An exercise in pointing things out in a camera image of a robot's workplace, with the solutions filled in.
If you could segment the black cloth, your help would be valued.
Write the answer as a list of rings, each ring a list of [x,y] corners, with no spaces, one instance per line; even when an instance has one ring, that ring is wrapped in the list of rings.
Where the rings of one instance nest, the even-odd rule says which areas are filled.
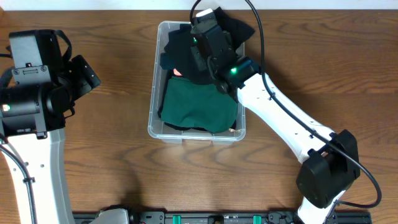
[[[231,34],[233,49],[240,45],[255,33],[255,30],[243,21],[233,19],[218,7],[214,10],[215,17],[222,30]],[[195,45],[194,36],[190,33],[190,24],[180,24],[179,30],[169,32],[169,42],[164,47],[165,52],[174,61],[175,68],[183,77],[197,85],[209,85],[213,83],[208,70],[199,71],[191,47]]]

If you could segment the pink garment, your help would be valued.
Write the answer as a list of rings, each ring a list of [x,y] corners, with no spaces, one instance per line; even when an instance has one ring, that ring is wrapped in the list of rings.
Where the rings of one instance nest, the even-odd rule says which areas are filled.
[[[178,77],[182,77],[182,74],[175,68],[173,69],[174,75]]]

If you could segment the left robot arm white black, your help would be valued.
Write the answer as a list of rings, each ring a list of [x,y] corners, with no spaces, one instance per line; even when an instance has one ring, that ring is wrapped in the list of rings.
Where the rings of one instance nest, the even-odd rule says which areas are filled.
[[[61,51],[61,30],[9,34],[14,66],[1,76],[1,153],[22,223],[127,223],[123,208],[72,213],[65,165],[65,124],[77,99],[100,85],[86,60]]]

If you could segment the clear plastic storage bin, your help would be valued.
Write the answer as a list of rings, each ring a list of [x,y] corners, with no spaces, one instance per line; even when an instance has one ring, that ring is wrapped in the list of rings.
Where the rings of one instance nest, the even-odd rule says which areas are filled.
[[[162,122],[158,110],[163,100],[163,92],[167,79],[167,71],[160,66],[160,55],[164,53],[164,47],[169,42],[169,32],[179,30],[186,21],[163,21],[158,26],[157,45],[155,50],[154,74],[150,100],[148,133],[151,137],[161,139],[163,142],[181,144],[184,140],[212,141],[213,144],[232,144],[244,139],[246,135],[246,115],[244,106],[239,104],[237,108],[236,129],[234,132],[225,131],[212,134],[206,131],[189,129],[177,131]]]

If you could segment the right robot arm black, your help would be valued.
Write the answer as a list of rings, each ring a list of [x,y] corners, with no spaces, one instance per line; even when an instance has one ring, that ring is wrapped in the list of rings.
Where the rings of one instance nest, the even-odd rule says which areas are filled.
[[[360,176],[358,145],[347,130],[335,133],[289,100],[257,64],[238,56],[234,37],[211,9],[191,19],[193,56],[217,89],[258,115],[295,154],[301,168],[296,184],[303,195],[302,223],[326,223],[341,196]]]

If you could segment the dark teal garment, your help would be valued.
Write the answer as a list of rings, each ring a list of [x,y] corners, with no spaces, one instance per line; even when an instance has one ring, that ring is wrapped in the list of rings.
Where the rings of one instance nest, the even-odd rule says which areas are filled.
[[[173,70],[175,68],[174,61],[167,53],[160,54],[160,66],[163,70]]]

